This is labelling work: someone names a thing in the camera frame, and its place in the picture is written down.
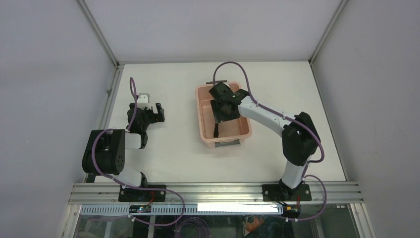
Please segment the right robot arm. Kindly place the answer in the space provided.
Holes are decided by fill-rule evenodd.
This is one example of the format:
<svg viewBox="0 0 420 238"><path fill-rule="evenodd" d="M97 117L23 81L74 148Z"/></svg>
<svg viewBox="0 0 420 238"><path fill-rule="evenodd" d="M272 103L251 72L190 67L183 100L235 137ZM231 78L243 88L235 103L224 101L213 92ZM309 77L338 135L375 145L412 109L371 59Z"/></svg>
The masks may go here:
<svg viewBox="0 0 420 238"><path fill-rule="evenodd" d="M215 84L209 93L212 96L210 104L215 127L221 122L245 117L271 129L281 137L282 153L287 162L273 195L274 198L286 201L297 197L310 158L320 144L311 117L304 112L298 115L277 112L260 104L248 91L233 91L223 82Z"/></svg>

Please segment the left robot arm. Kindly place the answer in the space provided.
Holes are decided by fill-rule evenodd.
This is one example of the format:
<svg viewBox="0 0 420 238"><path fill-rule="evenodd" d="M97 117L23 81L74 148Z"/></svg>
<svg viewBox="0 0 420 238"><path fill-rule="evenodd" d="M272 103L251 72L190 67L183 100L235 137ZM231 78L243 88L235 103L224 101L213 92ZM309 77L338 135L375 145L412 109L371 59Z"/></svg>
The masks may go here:
<svg viewBox="0 0 420 238"><path fill-rule="evenodd" d="M126 129L92 130L82 158L82 169L87 174L117 180L123 188L130 188L136 201L149 196L146 176L125 165L125 151L144 149L148 142L147 129L150 124L164 122L164 109L160 103L153 107L135 103L127 111Z"/></svg>

